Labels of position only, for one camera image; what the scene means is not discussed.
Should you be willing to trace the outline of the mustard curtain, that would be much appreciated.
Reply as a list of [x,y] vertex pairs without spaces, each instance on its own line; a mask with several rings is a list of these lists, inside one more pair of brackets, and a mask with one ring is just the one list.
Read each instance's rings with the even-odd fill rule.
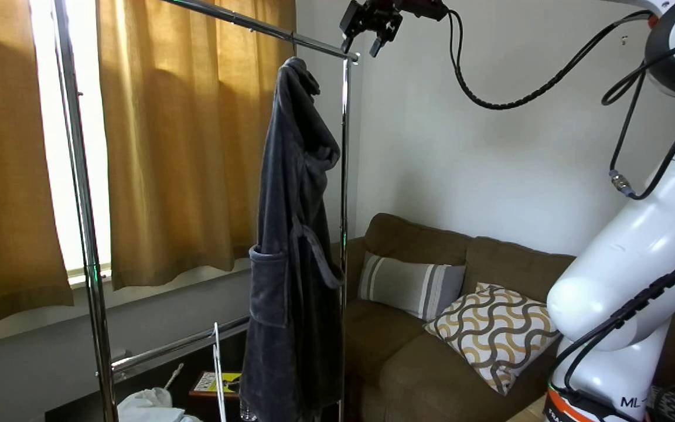
[[72,304],[54,221],[29,0],[0,0],[0,321]]
[[96,0],[116,290],[231,271],[255,243],[287,41],[162,0]]

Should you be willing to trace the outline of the dark wooden box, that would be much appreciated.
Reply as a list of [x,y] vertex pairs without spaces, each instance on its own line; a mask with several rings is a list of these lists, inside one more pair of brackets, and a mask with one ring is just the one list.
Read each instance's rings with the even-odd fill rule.
[[[242,422],[238,393],[225,393],[223,395],[223,408],[226,414],[226,422]],[[215,393],[190,391],[186,411],[188,414],[197,417],[201,422],[221,422],[218,397]]]

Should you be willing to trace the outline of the dark grey bathrobe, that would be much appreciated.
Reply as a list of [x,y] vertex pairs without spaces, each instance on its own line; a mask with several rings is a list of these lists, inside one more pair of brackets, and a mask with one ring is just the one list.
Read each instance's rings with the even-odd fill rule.
[[251,259],[240,397],[258,422],[316,422],[343,391],[340,289],[323,196],[340,146],[303,59],[279,67]]

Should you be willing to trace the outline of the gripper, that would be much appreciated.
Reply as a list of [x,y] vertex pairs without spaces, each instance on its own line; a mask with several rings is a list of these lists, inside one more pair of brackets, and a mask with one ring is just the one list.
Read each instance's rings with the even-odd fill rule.
[[449,8],[442,0],[380,0],[380,9],[379,0],[365,0],[363,4],[350,0],[339,24],[343,34],[341,52],[347,54],[356,36],[372,31],[376,37],[369,54],[376,57],[386,43],[396,38],[403,13],[438,22],[449,14]]

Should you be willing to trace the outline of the white cloth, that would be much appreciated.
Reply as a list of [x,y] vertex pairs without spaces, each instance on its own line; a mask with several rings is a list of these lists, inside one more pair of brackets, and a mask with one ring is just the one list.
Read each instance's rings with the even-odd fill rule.
[[171,393],[160,387],[132,393],[118,404],[117,411],[120,422],[202,422],[174,407]]

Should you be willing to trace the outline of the white clothes hanger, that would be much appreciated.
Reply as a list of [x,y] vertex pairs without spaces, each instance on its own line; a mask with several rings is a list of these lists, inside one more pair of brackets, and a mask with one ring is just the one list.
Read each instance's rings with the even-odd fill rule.
[[223,391],[223,371],[220,363],[220,334],[218,323],[215,322],[213,326],[213,363],[215,373],[215,388],[217,396],[218,414],[220,422],[227,422],[227,410],[225,406],[225,395]]

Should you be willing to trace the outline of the grey striped pillow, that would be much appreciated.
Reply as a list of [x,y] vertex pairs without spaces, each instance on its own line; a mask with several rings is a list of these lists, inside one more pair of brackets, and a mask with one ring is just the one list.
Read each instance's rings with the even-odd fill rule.
[[367,252],[358,297],[432,321],[461,296],[466,267],[407,263]]

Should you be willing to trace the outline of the brown sofa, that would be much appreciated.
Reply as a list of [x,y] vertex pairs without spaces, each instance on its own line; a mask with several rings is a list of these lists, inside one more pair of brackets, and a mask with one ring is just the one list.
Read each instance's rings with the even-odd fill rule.
[[346,422],[507,422],[545,393],[557,345],[527,367],[506,396],[487,387],[468,363],[418,318],[358,297],[368,254],[407,263],[464,266],[462,294],[478,281],[546,300],[574,261],[490,237],[469,237],[388,213],[373,216],[363,237],[346,244]]

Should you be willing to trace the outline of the window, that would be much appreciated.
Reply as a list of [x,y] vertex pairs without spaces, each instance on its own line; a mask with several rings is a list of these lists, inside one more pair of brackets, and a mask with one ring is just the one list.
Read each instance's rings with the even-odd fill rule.
[[[59,83],[53,0],[29,0],[35,41],[46,162],[53,197],[54,219],[70,285],[83,285],[82,243],[77,199],[67,144],[67,123]],[[97,59],[96,0],[66,0],[77,87],[80,91],[91,202],[97,251],[104,278],[111,275],[109,181],[104,108]]]

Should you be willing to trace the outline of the yellow book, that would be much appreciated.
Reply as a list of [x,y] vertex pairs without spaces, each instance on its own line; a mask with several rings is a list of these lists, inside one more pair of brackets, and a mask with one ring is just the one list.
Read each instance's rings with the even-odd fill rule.
[[218,380],[216,372],[204,371],[191,388],[191,396],[238,396],[240,391],[241,372],[223,372]]

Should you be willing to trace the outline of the wave patterned pillow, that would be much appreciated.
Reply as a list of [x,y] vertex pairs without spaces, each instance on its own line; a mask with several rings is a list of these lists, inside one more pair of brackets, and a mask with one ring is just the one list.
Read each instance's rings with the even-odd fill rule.
[[546,304],[487,283],[477,283],[424,329],[453,348],[502,396],[561,337]]

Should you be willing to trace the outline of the chrome clothes rack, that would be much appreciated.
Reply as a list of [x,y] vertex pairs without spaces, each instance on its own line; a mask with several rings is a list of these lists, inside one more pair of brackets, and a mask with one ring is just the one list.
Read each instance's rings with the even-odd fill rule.
[[[104,278],[101,274],[97,251],[96,225],[91,201],[90,182],[83,134],[80,97],[77,84],[77,72],[73,58],[73,45],[70,37],[66,0],[50,0],[51,16],[54,24],[54,51],[59,65],[60,91],[64,107],[64,119],[67,131],[68,152],[70,155],[73,189],[77,203],[77,220],[82,244],[83,274],[87,286],[88,310],[91,321],[92,343],[96,356],[97,381],[103,407],[103,422],[120,422],[115,398],[114,377],[111,369],[110,335],[105,310]],[[347,186],[349,152],[349,101],[351,70],[353,65],[343,60],[343,82],[341,93],[342,112],[342,153],[341,201],[340,201],[340,266],[347,269]]]

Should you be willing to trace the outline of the chrome hanging rod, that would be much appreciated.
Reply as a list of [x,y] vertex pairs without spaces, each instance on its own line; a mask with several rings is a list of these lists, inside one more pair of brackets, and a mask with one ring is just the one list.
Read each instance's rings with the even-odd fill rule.
[[252,32],[258,32],[284,41],[289,41],[293,45],[304,46],[309,50],[315,50],[332,57],[348,60],[351,63],[359,62],[360,56],[357,53],[344,53],[341,48],[337,46],[328,45],[327,43],[303,36],[297,32],[281,29],[277,26],[268,24],[267,22],[258,21],[252,17],[233,12],[227,8],[212,5],[208,2],[203,2],[203,0],[161,1],[180,8],[184,8],[188,11],[200,13],[204,16],[219,19],[220,21],[230,22],[236,26],[246,28]]
[[139,355],[116,360],[111,363],[112,375],[118,376],[120,373],[129,371],[134,367],[170,355],[171,353],[178,352],[185,348],[203,348],[214,343],[219,343],[224,338],[246,331],[250,319],[249,316],[241,316],[241,318],[223,324],[215,323],[212,329],[186,336],[185,338],[173,341],[164,346],[139,353]]

